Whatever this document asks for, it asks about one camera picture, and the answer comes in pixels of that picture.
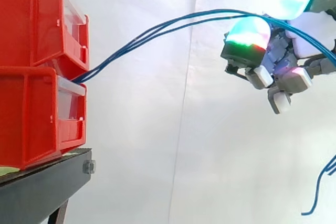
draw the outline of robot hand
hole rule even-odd
[[[288,23],[335,51],[335,6],[336,0],[313,0],[306,12]],[[228,60],[227,73],[249,81],[258,90],[268,89],[268,101],[273,111],[280,114],[290,108],[294,94],[312,86],[314,76],[336,72],[336,67],[302,38],[275,26],[270,26],[270,31],[261,61],[258,60],[260,51],[249,53],[245,49],[242,52],[228,49],[231,32],[226,34],[221,57]],[[305,60],[305,63],[300,66],[299,60]],[[245,69],[245,75],[238,74],[238,69]]]

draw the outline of blue cable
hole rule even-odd
[[[101,63],[98,67],[93,69],[92,71],[94,71],[94,73],[92,75],[90,75],[90,76],[88,76],[86,74],[81,75],[80,77],[85,77],[85,78],[81,79],[81,82],[85,82],[85,81],[93,78],[94,76],[99,74],[110,62],[120,58],[121,56],[123,56],[123,55],[125,55],[125,54],[127,54],[127,53],[129,53],[129,52],[131,52],[135,49],[137,49],[138,47],[146,44],[147,42],[149,42],[149,41],[151,41],[151,40],[153,40],[157,37],[163,36],[163,35],[168,34],[168,33],[172,33],[174,31],[186,28],[188,26],[198,25],[198,24],[205,23],[205,22],[218,21],[218,20],[228,20],[228,19],[234,19],[234,18],[244,18],[244,17],[248,17],[248,16],[247,15],[237,15],[237,16],[229,16],[229,17],[210,18],[210,19],[205,19],[205,20],[201,20],[201,21],[197,21],[197,22],[192,22],[192,23],[180,26],[180,27],[176,27],[174,29],[167,30],[163,33],[156,34],[155,36],[152,36],[153,33],[154,33],[153,32],[153,33],[149,34],[148,36],[144,37],[143,39],[139,40],[138,42],[133,43],[131,46],[128,46],[128,47],[124,46],[123,48],[121,48],[120,50],[115,52],[112,56],[110,56],[107,60],[105,60],[103,63]]]
[[[158,31],[166,28],[167,26],[170,26],[178,21],[184,20],[184,19],[189,19],[189,18],[195,18],[195,17],[200,17],[200,16],[205,16],[205,15],[213,15],[213,14],[220,14],[220,13],[238,13],[238,14],[242,14],[242,15],[246,15],[246,16],[255,16],[255,17],[260,17],[262,19],[264,19],[265,21],[269,22],[269,23],[273,23],[276,24],[277,26],[286,29],[288,31],[291,31],[297,35],[299,35],[300,37],[302,37],[303,39],[305,39],[307,42],[309,42],[310,44],[312,44],[314,47],[316,47],[319,51],[321,51],[326,57],[328,57],[331,62],[336,66],[336,57],[335,55],[329,51],[323,44],[321,44],[319,41],[317,41],[316,39],[312,38],[311,36],[309,36],[308,34],[288,25],[287,23],[281,21],[281,20],[277,20],[277,19],[273,19],[273,18],[268,18],[268,17],[264,17],[264,16],[260,16],[258,14],[253,14],[253,13],[249,13],[249,12],[244,12],[244,11],[240,11],[240,10],[234,10],[234,9],[215,9],[215,10],[209,10],[209,11],[204,11],[204,12],[198,12],[198,13],[193,13],[193,14],[188,14],[185,15],[183,17],[180,18],[176,18],[173,20],[170,20],[168,22],[164,22],[162,24],[159,24],[157,26],[154,26],[152,28],[150,28],[149,30],[145,31],[144,33],[142,33],[140,36],[137,36],[137,38],[133,39],[132,41],[130,41],[129,43],[127,43],[124,47],[122,47],[121,49],[119,49],[117,52],[115,52],[114,54],[112,54],[109,58],[107,58],[105,61],[103,61],[100,65],[98,65],[97,67],[95,67],[94,69],[88,71],[87,73],[79,76],[78,78],[76,78],[74,80],[74,82],[76,83],[82,83],[85,81],[90,80],[91,78],[93,78],[94,76],[96,76],[98,73],[100,73],[109,63],[111,63],[112,61],[120,58],[121,56],[129,53],[130,51],[144,45],[145,43],[151,41],[154,38],[157,38],[159,36],[163,36],[167,33],[171,33],[175,30],[178,29],[182,29],[185,28],[187,26],[190,25],[195,25],[200,24],[200,23],[204,23],[204,22],[208,22],[208,21],[214,21],[214,19],[206,19],[206,20],[202,20],[200,22],[196,22],[196,23],[191,23],[191,24],[187,24],[184,25],[182,27],[178,27],[160,34],[156,34],[158,33]],[[242,16],[234,16],[234,17],[225,17],[225,18],[237,18],[237,17],[242,17]],[[145,38],[142,38],[141,40],[139,40],[141,37],[143,37],[145,34],[151,32],[155,30],[154,32],[150,33],[148,36],[146,36]]]
[[[176,28],[158,33],[161,30],[163,30],[164,28],[167,28],[168,26],[173,25],[176,22],[179,22],[181,20],[185,20],[185,19],[189,19],[189,18],[195,18],[195,17],[201,17],[201,16],[205,16],[205,15],[220,14],[220,13],[238,13],[238,14],[241,14],[241,15],[231,16],[231,17],[209,18],[209,19],[200,20],[200,21],[197,21],[197,22],[193,22],[193,23],[190,23],[190,24],[186,24],[186,25],[183,25],[183,26],[180,26],[180,27],[176,27]],[[294,34],[297,34],[298,36],[300,36],[304,40],[306,40],[308,43],[310,43],[314,47],[316,47],[319,51],[321,51],[336,66],[336,56],[334,55],[334,53],[332,53],[322,43],[320,43],[319,41],[317,41],[316,39],[314,39],[310,35],[302,32],[301,30],[299,30],[297,28],[294,28],[294,27],[288,25],[286,22],[283,22],[281,20],[277,20],[277,19],[274,19],[274,18],[260,16],[258,14],[253,14],[253,13],[249,13],[249,12],[240,11],[240,10],[216,9],[216,10],[209,10],[209,11],[205,11],[205,12],[188,14],[188,15],[185,15],[183,17],[176,18],[176,19],[170,20],[168,22],[164,22],[162,24],[159,24],[157,26],[154,26],[154,27],[148,29],[147,31],[143,32],[141,35],[137,36],[135,39],[131,40],[125,46],[120,48],[118,51],[116,51],[114,54],[112,54],[110,57],[108,57],[105,61],[103,61],[100,65],[98,65],[94,69],[92,69],[92,70],[88,71],[87,73],[82,74],[81,76],[76,78],[74,80],[74,82],[75,83],[83,83],[85,81],[88,81],[88,80],[92,79],[94,76],[99,74],[112,61],[114,61],[114,60],[120,58],[121,56],[137,49],[138,47],[143,46],[144,44],[148,43],[149,41],[151,41],[155,38],[158,38],[160,36],[163,36],[165,34],[172,33],[174,31],[186,28],[188,26],[198,25],[198,24],[205,23],[205,22],[226,20],[226,19],[233,19],[233,18],[242,18],[242,17],[248,17],[248,16],[254,16],[254,17],[262,18],[265,21],[267,21],[268,23],[275,24],[278,27],[281,27],[285,30],[291,31]],[[336,163],[331,165],[335,160],[336,160],[336,156],[326,165],[326,167],[319,174],[319,177],[318,177],[318,180],[317,180],[317,185],[316,185],[316,193],[315,193],[315,199],[314,199],[313,206],[312,206],[312,208],[309,212],[303,212],[302,213],[303,216],[307,216],[307,215],[312,214],[314,212],[314,210],[316,209],[322,176],[323,176],[324,173],[327,173],[327,172],[330,172],[330,171],[331,172],[328,174],[329,176],[333,175],[336,172]]]
[[[320,184],[321,184],[322,176],[323,176],[324,173],[327,173],[327,172],[329,172],[330,170],[333,170],[336,167],[336,163],[331,165],[334,161],[336,161],[336,156],[333,157],[331,161],[329,161],[329,163],[325,166],[325,168],[319,174],[319,177],[318,177],[317,183],[316,183],[315,199],[314,199],[313,206],[311,207],[309,212],[303,212],[301,214],[302,216],[311,215],[315,211],[316,206],[317,206],[317,202],[319,200],[319,192],[320,192]],[[336,171],[336,169],[334,169],[328,175],[331,176],[335,171]]]

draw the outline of white backdrop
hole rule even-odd
[[[76,0],[90,17],[91,66],[147,28],[195,10],[259,12],[266,0]],[[88,82],[97,172],[66,223],[329,224],[336,176],[335,77],[320,77],[274,115],[266,91],[224,73],[232,22],[185,29],[114,62]]]

